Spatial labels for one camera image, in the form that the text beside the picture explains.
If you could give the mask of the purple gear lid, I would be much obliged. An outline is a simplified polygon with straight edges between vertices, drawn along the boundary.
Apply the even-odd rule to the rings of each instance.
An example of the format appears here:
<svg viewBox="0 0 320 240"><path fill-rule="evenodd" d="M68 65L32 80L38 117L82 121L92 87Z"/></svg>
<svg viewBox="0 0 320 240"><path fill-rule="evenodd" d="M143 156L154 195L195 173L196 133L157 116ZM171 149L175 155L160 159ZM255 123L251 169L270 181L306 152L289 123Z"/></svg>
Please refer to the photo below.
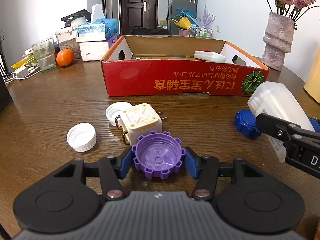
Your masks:
<svg viewBox="0 0 320 240"><path fill-rule="evenodd" d="M179 172L185 158L180 138L167 131L141 135L131 151L135 168L144 172L148 179L167 179L172 173Z"/></svg>

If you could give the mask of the beige plug adapter cube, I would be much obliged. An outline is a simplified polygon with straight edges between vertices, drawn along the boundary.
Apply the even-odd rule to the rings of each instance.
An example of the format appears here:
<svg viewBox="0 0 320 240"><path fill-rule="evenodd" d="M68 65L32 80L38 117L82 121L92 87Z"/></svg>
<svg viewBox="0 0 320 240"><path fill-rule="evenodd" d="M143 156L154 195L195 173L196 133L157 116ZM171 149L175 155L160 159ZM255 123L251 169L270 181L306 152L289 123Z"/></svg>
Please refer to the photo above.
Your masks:
<svg viewBox="0 0 320 240"><path fill-rule="evenodd" d="M125 145L133 146L141 135L152 131L162 132L162 119L148 103L141 103L121 110L115 117L117 129L122 130L122 139Z"/></svg>

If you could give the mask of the blue gear lid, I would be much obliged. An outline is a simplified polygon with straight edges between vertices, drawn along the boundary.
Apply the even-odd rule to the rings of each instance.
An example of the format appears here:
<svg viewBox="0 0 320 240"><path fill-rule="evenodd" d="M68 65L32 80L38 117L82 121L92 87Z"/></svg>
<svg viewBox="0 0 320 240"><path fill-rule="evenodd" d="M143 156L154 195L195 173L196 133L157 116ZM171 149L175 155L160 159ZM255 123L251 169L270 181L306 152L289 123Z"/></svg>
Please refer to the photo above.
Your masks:
<svg viewBox="0 0 320 240"><path fill-rule="evenodd" d="M234 116L233 125L246 138L257 139L261 135L261 132L255 125L255 116L248 109L237 111Z"/></svg>

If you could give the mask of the red white lint brush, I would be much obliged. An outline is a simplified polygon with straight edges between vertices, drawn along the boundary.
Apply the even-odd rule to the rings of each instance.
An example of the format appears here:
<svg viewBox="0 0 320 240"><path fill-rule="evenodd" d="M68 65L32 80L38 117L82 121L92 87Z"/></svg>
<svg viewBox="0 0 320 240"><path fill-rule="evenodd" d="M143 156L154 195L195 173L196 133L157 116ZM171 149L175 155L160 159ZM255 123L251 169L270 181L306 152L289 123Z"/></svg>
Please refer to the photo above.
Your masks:
<svg viewBox="0 0 320 240"><path fill-rule="evenodd" d="M204 51L204 50L197 50L194 53L194 58L204 61L210 61L213 63L225 63L226 57L212 51Z"/></svg>

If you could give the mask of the yellow thermos jug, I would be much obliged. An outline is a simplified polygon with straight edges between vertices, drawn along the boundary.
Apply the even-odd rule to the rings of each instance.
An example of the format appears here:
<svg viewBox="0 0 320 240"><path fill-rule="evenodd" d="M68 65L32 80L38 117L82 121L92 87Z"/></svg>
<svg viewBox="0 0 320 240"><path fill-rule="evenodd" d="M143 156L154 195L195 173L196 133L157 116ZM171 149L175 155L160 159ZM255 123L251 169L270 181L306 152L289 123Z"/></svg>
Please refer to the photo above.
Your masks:
<svg viewBox="0 0 320 240"><path fill-rule="evenodd" d="M314 63L311 67L304 90L318 103L320 103L320 52L317 50Z"/></svg>

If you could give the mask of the white bottle cap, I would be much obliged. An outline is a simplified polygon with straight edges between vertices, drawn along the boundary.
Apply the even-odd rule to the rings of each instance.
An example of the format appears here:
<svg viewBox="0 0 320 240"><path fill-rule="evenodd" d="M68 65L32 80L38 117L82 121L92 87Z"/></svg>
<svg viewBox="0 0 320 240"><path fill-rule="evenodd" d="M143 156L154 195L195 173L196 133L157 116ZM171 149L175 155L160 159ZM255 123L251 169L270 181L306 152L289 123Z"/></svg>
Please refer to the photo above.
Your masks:
<svg viewBox="0 0 320 240"><path fill-rule="evenodd" d="M130 107L132 107L131 103L124 101L118 101L109 105L105 111L109 123L113 126L116 126L116 117L121 113L122 110L126 110Z"/></svg>
<svg viewBox="0 0 320 240"><path fill-rule="evenodd" d="M97 142L95 127L85 122L77 124L68 131L66 139L69 146L76 152L87 152L91 150Z"/></svg>

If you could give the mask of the pink textured vase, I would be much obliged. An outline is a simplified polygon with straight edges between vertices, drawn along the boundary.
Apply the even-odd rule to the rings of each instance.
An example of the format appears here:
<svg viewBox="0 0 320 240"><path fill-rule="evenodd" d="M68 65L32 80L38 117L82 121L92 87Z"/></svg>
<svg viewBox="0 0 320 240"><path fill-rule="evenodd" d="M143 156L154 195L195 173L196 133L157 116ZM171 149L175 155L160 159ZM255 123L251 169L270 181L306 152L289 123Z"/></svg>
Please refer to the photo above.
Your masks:
<svg viewBox="0 0 320 240"><path fill-rule="evenodd" d="M295 22L288 17L270 12L265 35L264 53L261 62L277 71L281 71L284 65L285 54L291 53Z"/></svg>

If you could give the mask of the purple white tissue pack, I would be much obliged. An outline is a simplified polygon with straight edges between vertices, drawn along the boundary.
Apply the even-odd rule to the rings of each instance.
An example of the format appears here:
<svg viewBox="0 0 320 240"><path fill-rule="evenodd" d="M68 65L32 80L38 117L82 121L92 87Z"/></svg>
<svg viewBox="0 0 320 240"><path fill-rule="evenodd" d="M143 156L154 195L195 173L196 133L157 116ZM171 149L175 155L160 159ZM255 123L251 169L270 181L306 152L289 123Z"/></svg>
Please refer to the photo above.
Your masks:
<svg viewBox="0 0 320 240"><path fill-rule="evenodd" d="M82 61L100 61L117 39L117 35L112 35L106 41L80 42Z"/></svg>

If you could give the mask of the orange fruit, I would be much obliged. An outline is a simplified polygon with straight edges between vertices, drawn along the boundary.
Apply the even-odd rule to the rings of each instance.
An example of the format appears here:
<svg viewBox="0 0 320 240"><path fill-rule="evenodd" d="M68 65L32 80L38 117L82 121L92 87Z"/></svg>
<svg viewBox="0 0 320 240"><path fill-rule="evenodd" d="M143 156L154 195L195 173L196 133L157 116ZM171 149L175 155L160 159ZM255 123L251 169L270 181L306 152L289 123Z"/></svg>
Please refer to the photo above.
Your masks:
<svg viewBox="0 0 320 240"><path fill-rule="evenodd" d="M60 67L67 67L75 59L74 52L71 49L63 49L56 56L56 62Z"/></svg>

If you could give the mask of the black paper bag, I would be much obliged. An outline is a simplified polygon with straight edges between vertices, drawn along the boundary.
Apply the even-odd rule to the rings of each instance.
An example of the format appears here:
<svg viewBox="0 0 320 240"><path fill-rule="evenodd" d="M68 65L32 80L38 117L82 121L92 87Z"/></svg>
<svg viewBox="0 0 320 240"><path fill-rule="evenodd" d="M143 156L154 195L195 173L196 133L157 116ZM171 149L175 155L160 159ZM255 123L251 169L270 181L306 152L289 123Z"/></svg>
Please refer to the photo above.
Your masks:
<svg viewBox="0 0 320 240"><path fill-rule="evenodd" d="M0 78L0 111L11 101L11 95L7 89L3 77Z"/></svg>

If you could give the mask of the clear food container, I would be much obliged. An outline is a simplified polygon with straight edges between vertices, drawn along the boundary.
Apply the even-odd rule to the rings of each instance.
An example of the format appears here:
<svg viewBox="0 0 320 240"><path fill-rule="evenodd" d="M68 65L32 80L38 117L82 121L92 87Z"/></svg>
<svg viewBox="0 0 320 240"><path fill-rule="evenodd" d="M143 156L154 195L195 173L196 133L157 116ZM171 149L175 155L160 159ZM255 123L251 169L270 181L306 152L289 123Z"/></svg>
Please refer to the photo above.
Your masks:
<svg viewBox="0 0 320 240"><path fill-rule="evenodd" d="M60 50L70 49L76 59L81 58L80 46L76 42L76 27L62 28L58 30L55 35Z"/></svg>

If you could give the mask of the blue tissue pack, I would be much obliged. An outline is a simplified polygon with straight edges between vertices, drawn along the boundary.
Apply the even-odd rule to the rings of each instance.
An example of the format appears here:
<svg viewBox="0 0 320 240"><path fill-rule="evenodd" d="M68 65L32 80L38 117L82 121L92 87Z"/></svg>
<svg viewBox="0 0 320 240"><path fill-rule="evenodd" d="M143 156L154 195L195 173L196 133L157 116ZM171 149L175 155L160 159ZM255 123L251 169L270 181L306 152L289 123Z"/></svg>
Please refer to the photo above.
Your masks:
<svg viewBox="0 0 320 240"><path fill-rule="evenodd" d="M92 5L91 20L76 28L76 42L106 41L119 32L117 19L101 16L105 16L101 4Z"/></svg>

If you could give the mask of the black folding chair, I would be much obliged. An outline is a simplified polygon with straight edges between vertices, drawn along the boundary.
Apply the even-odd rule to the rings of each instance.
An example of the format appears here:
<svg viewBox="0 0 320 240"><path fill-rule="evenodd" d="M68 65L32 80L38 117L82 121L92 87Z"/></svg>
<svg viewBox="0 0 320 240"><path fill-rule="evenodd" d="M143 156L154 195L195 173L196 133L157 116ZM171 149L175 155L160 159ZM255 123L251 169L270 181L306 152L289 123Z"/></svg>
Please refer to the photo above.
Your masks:
<svg viewBox="0 0 320 240"><path fill-rule="evenodd" d="M170 32L167 29L149 29L149 28L136 28L131 32L132 35L148 36L169 36Z"/></svg>

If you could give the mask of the blue yellow dustpan set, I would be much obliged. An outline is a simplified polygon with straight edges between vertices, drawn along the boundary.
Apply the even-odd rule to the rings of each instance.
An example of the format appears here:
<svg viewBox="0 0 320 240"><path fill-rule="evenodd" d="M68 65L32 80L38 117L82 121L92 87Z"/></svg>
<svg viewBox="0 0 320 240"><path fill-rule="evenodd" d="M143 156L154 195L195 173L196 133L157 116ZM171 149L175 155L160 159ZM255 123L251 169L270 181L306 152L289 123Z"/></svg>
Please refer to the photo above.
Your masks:
<svg viewBox="0 0 320 240"><path fill-rule="evenodd" d="M170 21L180 29L188 30L192 27L198 27L196 16L191 10L177 8L178 14L170 18Z"/></svg>

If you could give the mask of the dark brown door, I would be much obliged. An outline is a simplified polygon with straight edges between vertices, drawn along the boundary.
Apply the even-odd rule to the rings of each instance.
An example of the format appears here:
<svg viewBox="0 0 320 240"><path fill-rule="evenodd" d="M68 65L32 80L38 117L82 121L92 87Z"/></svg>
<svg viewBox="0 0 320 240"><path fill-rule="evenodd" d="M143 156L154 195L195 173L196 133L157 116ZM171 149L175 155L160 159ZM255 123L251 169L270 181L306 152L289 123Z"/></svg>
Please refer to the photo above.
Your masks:
<svg viewBox="0 0 320 240"><path fill-rule="evenodd" d="M120 33L130 35L137 28L155 29L157 0L119 0Z"/></svg>

